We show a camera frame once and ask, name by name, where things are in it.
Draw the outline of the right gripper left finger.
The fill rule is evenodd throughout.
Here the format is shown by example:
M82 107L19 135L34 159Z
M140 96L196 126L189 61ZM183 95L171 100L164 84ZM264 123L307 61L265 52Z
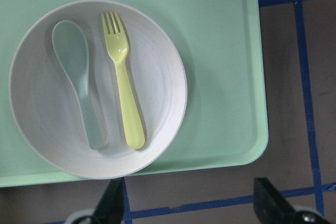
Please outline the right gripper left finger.
M112 180L95 208L90 223L121 223L123 213L122 180Z

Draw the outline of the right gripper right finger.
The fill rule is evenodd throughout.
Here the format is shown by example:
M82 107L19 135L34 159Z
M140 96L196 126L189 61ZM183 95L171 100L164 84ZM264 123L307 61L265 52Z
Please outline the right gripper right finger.
M262 224L329 223L312 208L292 206L267 178L254 179L253 208Z

